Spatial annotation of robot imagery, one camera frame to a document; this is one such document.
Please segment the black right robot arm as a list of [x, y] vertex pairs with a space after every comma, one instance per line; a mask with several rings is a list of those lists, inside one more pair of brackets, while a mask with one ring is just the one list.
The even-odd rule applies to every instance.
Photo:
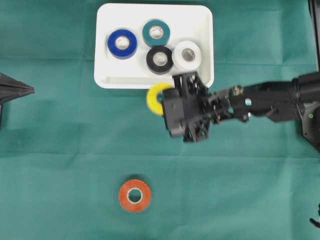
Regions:
[[173, 80], [173, 112], [166, 115], [171, 136], [198, 142], [208, 137], [210, 124], [233, 119], [246, 123], [254, 116], [274, 123], [299, 121], [303, 137], [313, 146], [320, 146], [319, 72], [292, 81], [236, 85], [214, 93], [209, 92], [196, 71], [175, 75]]

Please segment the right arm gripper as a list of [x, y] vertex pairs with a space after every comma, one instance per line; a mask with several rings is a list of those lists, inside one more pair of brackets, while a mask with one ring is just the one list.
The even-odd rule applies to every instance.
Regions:
[[184, 142], [206, 140], [210, 124], [219, 124], [234, 117], [229, 101], [230, 88], [210, 93], [197, 72], [181, 73], [172, 78], [173, 88], [179, 91], [183, 104]]

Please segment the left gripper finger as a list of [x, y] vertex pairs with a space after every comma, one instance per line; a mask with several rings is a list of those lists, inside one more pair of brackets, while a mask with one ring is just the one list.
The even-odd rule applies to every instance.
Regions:
[[1, 91], [0, 92], [0, 103], [4, 104], [4, 103], [7, 103], [7, 102], [12, 101], [14, 99], [22, 98], [22, 97], [25, 97], [25, 96], [28, 96], [28, 95], [34, 94], [34, 93], [35, 93], [34, 90], [23, 90], [23, 91], [19, 91], [19, 92]]
[[30, 85], [22, 81], [18, 81], [12, 77], [9, 77], [3, 73], [0, 74], [0, 86], [1, 87], [11, 87], [11, 88], [20, 88], [20, 89], [27, 89], [27, 90], [34, 90], [34, 88]]

